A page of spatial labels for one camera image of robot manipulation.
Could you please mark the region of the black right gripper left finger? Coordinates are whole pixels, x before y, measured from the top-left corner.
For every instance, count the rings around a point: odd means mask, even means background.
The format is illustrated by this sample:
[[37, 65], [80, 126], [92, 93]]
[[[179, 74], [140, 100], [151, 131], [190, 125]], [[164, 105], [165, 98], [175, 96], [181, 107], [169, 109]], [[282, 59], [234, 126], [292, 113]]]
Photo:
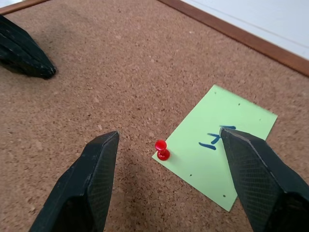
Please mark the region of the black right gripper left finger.
[[100, 135], [57, 180], [29, 232], [103, 232], [119, 132]]

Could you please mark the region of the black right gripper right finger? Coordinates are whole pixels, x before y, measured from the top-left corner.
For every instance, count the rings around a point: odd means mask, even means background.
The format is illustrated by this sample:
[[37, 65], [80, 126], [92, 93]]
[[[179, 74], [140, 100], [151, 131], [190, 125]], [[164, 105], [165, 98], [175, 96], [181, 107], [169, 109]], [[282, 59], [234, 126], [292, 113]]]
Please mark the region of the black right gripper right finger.
[[309, 185], [261, 138], [220, 129], [235, 190], [253, 232], [309, 232]]

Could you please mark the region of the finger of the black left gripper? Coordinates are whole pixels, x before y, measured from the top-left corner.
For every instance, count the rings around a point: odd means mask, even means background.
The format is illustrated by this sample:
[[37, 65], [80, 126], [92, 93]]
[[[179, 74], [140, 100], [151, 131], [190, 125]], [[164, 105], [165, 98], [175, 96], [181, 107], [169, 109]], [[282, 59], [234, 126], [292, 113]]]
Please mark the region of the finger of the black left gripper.
[[36, 43], [25, 30], [2, 15], [0, 15], [0, 40], [11, 40], [20, 46], [27, 47]]
[[36, 43], [27, 47], [0, 40], [0, 65], [31, 77], [50, 79], [54, 76], [54, 65]]

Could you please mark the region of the green paper note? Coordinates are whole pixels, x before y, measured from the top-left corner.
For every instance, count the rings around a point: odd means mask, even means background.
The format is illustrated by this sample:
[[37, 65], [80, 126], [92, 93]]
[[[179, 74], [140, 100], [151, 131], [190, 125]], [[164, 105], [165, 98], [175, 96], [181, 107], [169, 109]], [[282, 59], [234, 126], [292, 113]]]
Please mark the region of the green paper note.
[[153, 159], [226, 211], [237, 197], [220, 129], [244, 131], [265, 140], [277, 115], [217, 85], [165, 142], [170, 158]]

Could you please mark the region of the red pushpin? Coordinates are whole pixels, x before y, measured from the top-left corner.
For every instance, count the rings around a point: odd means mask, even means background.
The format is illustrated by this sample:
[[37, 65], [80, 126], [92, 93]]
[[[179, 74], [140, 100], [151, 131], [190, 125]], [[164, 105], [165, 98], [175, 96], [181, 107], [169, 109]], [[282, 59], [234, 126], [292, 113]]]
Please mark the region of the red pushpin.
[[164, 140], [156, 141], [155, 149], [159, 160], [166, 161], [170, 158], [170, 152], [167, 149], [167, 143]]

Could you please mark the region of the cork board with wooden frame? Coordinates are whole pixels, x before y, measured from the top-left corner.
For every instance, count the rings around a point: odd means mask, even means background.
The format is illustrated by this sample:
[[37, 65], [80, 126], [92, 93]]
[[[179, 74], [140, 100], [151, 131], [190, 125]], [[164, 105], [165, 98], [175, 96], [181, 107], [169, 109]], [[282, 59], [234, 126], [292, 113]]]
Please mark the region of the cork board with wooden frame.
[[157, 0], [50, 0], [9, 14], [57, 68], [0, 67], [0, 232], [28, 232], [58, 178], [119, 131], [104, 232], [252, 232], [153, 159], [213, 85], [278, 118], [267, 138], [309, 184], [309, 78]]

